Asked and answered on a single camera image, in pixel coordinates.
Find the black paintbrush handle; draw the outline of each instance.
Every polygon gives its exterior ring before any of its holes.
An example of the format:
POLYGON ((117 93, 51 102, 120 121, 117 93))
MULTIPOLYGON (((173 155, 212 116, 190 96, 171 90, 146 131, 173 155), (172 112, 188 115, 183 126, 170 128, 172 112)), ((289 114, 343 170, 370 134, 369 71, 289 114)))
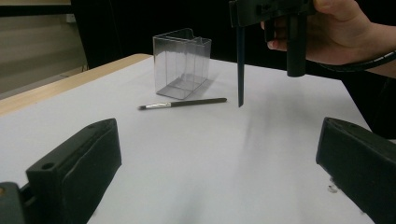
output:
POLYGON ((183 106, 183 105, 209 105, 216 103, 224 103, 227 101, 227 98, 214 98, 214 99, 205 99, 205 100, 193 100, 193 101, 180 101, 180 102, 172 102, 171 107, 183 106))

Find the wall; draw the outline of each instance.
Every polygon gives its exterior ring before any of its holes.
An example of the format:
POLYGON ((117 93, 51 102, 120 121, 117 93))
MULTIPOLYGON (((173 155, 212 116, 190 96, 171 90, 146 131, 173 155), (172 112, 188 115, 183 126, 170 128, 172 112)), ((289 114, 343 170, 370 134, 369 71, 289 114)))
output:
MULTIPOLYGON (((35 4, 64 0, 30 0, 35 4)), ((2 1, 1 5, 26 1, 2 1)), ((78 71, 86 64, 75 23, 65 15, 0 18, 0 93, 78 71)))

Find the transparent plastic box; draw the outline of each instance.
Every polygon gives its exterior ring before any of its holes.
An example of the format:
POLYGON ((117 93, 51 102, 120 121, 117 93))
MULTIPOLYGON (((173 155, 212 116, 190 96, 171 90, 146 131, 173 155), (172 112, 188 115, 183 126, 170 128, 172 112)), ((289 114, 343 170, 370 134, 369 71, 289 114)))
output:
POLYGON ((185 99, 207 79, 212 41, 185 28, 153 37, 155 91, 185 99))

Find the white table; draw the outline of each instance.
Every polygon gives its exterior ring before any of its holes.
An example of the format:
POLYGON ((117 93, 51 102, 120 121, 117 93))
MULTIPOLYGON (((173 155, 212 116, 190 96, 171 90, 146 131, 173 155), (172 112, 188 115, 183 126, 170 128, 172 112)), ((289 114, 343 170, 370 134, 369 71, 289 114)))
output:
POLYGON ((315 162, 325 117, 368 129, 341 81, 247 65, 238 107, 236 64, 209 66, 209 80, 188 100, 227 103, 137 110, 175 101, 155 94, 148 57, 115 72, 93 69, 110 74, 3 113, 0 181, 23 186, 35 161, 115 118, 122 166, 90 223, 373 223, 343 192, 328 191, 330 177, 315 162))

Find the finger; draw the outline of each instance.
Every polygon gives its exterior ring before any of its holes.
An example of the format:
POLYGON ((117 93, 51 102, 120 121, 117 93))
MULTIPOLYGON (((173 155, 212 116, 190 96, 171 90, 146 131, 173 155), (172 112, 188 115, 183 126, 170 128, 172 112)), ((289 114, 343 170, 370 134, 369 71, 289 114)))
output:
POLYGON ((355 0, 314 0, 318 12, 333 15, 339 21, 349 21, 361 13, 355 0))
POLYGON ((276 39, 286 39, 287 38, 286 28, 276 28, 275 38, 276 39))
MULTIPOLYGON (((286 25, 287 25, 286 17, 275 18, 275 27, 282 28, 282 27, 286 27, 286 25)), ((262 27, 263 30, 265 30, 265 22, 264 21, 260 22, 260 26, 262 27)))
POLYGON ((287 41, 286 39, 275 39, 271 40, 267 43, 268 49, 275 49, 286 51, 287 50, 287 41))

